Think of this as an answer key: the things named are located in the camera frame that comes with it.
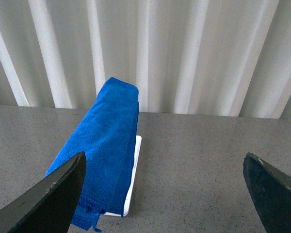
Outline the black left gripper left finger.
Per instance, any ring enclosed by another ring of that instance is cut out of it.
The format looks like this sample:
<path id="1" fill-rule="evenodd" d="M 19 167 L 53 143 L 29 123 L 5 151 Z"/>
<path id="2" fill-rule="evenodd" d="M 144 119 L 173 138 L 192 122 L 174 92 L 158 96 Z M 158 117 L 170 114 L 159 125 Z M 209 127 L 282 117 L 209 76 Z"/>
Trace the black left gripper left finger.
<path id="1" fill-rule="evenodd" d="M 86 157 L 79 152 L 0 209 L 0 233 L 65 233 L 81 195 Z"/>

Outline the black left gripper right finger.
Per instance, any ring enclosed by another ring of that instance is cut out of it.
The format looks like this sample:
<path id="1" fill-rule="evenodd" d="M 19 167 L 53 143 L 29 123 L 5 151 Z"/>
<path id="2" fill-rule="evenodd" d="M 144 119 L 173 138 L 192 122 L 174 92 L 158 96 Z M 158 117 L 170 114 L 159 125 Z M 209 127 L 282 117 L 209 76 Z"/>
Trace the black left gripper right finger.
<path id="1" fill-rule="evenodd" d="M 247 153 L 243 176 L 258 216 L 268 233 L 291 233 L 291 176 Z"/>

